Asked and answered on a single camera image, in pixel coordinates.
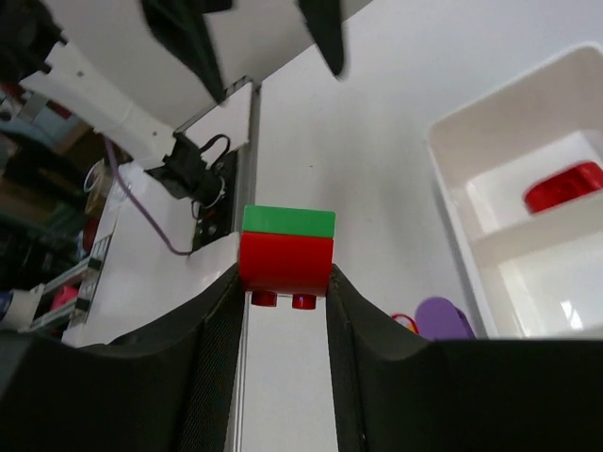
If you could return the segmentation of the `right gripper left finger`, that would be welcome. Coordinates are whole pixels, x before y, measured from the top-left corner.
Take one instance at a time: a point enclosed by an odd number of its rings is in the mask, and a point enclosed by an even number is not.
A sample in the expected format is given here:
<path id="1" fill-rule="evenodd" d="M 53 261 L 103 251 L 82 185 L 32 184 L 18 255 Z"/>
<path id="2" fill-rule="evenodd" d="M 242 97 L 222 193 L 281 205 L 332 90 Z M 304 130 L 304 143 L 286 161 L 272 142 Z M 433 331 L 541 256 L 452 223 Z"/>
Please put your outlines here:
<path id="1" fill-rule="evenodd" d="M 245 292 L 236 266 L 108 344 L 1 335 L 5 451 L 221 451 Z"/>

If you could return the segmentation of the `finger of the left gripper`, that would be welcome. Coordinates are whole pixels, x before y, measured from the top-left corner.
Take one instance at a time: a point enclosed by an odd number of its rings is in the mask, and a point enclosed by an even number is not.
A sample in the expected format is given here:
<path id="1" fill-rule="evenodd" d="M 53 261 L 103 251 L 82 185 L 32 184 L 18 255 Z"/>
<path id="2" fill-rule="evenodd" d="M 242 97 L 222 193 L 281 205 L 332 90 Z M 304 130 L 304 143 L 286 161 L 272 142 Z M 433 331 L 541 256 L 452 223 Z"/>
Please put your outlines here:
<path id="1" fill-rule="evenodd" d="M 340 78 L 346 64 L 342 2 L 339 0 L 299 0 L 297 7 L 332 75 Z"/>
<path id="2" fill-rule="evenodd" d="M 202 82 L 214 101 L 226 98 L 220 64 L 205 16 L 226 10 L 225 1 L 141 1 L 154 38 Z"/>

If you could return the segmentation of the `red green watermelon lego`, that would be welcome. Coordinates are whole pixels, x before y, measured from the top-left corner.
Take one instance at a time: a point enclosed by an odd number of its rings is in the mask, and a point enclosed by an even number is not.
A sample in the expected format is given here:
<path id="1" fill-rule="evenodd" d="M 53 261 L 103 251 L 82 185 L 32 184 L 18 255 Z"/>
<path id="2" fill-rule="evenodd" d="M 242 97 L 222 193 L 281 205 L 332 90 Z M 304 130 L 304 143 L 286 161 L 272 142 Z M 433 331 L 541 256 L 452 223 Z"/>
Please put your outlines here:
<path id="1" fill-rule="evenodd" d="M 240 236 L 238 273 L 251 304 L 312 311 L 325 296 L 334 256 L 335 212 L 247 205 Z"/>

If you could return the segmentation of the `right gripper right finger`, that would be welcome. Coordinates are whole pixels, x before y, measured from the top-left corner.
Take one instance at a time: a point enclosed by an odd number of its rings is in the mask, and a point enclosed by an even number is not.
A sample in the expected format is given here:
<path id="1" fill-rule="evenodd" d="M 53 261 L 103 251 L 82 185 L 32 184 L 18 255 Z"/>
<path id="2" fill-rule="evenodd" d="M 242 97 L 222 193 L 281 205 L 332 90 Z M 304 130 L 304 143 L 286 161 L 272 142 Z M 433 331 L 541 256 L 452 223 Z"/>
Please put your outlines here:
<path id="1" fill-rule="evenodd" d="M 342 451 L 598 451 L 602 344 L 430 341 L 334 268 L 326 326 Z"/>

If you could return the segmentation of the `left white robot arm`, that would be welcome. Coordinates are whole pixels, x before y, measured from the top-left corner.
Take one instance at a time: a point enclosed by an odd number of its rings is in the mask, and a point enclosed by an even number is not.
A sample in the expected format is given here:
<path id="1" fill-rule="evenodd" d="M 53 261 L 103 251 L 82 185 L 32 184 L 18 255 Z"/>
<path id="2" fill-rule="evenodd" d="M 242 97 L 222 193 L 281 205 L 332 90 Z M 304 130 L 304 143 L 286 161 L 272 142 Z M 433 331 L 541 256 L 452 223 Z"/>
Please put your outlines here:
<path id="1" fill-rule="evenodd" d="M 233 8 L 231 1 L 144 1 L 154 38 L 203 83 L 217 105 L 173 128 L 154 118 L 102 76 L 42 1 L 1 4 L 1 79 L 66 107 L 126 151 L 176 199 L 210 207 L 235 185 L 202 158 L 224 138 L 228 151 L 251 140 L 255 86 L 244 77 L 225 86 L 206 17 Z"/>

